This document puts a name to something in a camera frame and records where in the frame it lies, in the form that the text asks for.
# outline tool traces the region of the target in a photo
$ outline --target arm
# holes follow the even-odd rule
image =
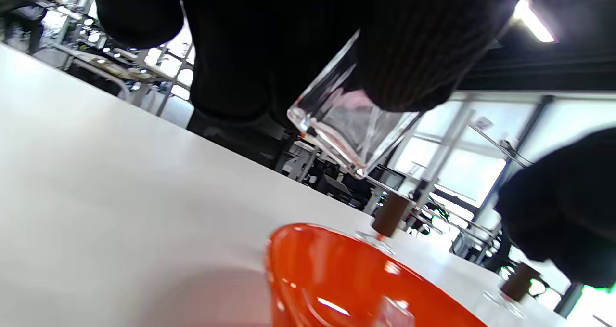
[[[136,48],[170,41],[182,29],[180,0],[96,0],[105,31]]]
[[[446,101],[506,27],[519,0],[361,0],[358,69],[384,110]]]
[[[518,171],[499,191],[497,211],[523,231],[547,210],[616,242],[612,207],[616,128],[594,132]]]

